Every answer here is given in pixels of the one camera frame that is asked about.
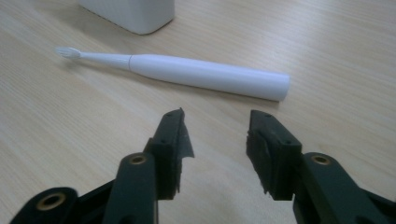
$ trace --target toothbrush bristles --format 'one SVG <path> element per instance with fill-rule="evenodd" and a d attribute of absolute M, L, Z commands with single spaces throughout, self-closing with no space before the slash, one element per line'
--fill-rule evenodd
<path fill-rule="evenodd" d="M 79 59 L 81 56 L 81 52 L 78 49 L 73 49 L 69 47 L 57 47 L 55 51 L 68 59 Z"/>

